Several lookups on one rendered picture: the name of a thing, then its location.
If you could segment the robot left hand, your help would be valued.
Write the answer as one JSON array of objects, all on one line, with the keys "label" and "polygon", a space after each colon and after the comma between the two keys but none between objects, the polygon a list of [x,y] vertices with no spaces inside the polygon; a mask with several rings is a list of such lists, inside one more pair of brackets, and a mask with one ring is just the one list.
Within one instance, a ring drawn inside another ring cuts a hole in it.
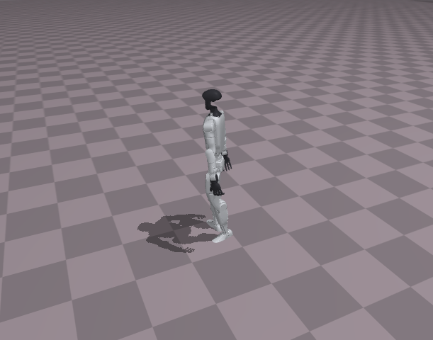
[{"label": "robot left hand", "polygon": [[[211,184],[211,187],[210,187],[210,191],[212,192],[213,191],[213,195],[215,195],[215,196],[221,196],[221,195],[224,195],[225,193],[223,193],[222,191],[221,191],[221,187],[220,187],[220,185],[218,184],[218,175],[216,174],[215,175],[215,179],[216,179],[216,181],[210,181],[212,184]],[[220,191],[219,191],[220,190]]]}]

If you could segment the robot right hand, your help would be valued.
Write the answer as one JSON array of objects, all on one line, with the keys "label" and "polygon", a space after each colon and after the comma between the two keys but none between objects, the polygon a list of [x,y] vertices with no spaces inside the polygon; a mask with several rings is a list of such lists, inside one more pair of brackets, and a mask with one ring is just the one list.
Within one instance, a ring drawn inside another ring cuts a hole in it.
[{"label": "robot right hand", "polygon": [[[222,152],[221,152],[221,154],[222,154]],[[223,155],[223,157],[224,157],[224,160],[225,160],[225,169],[226,169],[226,171],[227,171],[227,167],[228,167],[228,170],[230,170],[230,168],[232,168],[232,166],[231,166],[229,157],[227,156],[227,154]],[[230,168],[229,168],[228,162],[229,162]],[[227,167],[226,167],[226,164],[227,164]],[[225,171],[225,170],[223,170],[223,171]]]}]

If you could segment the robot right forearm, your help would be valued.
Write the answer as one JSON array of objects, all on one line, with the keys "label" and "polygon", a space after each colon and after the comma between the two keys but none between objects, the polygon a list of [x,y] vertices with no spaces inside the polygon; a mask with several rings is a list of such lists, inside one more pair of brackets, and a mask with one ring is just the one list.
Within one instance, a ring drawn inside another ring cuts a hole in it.
[{"label": "robot right forearm", "polygon": [[226,136],[225,136],[225,144],[224,144],[224,148],[223,148],[223,150],[222,150],[222,155],[226,155],[227,154],[227,147],[226,147],[226,142],[227,142],[227,139],[226,139]]}]

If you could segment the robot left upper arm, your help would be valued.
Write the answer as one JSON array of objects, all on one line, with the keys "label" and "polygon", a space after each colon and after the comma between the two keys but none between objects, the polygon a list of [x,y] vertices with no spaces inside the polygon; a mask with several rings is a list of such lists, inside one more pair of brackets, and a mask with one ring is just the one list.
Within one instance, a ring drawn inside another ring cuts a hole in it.
[{"label": "robot left upper arm", "polygon": [[204,131],[205,136],[206,136],[206,143],[209,146],[209,148],[207,148],[207,150],[211,149],[215,155],[215,153],[216,153],[215,135],[214,135],[215,124],[214,124],[213,120],[205,121],[205,123],[203,124],[203,131]]}]

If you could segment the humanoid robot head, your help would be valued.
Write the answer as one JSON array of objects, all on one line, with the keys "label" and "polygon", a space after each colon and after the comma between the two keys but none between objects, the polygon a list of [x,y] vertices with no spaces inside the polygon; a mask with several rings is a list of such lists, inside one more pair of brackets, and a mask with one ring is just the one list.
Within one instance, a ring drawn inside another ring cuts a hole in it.
[{"label": "humanoid robot head", "polygon": [[218,111],[216,106],[212,106],[210,102],[211,101],[215,102],[216,100],[220,100],[222,98],[221,93],[218,90],[209,89],[202,94],[202,97],[206,102],[206,110],[210,110],[210,112],[213,113],[213,116],[220,117],[222,113]]}]

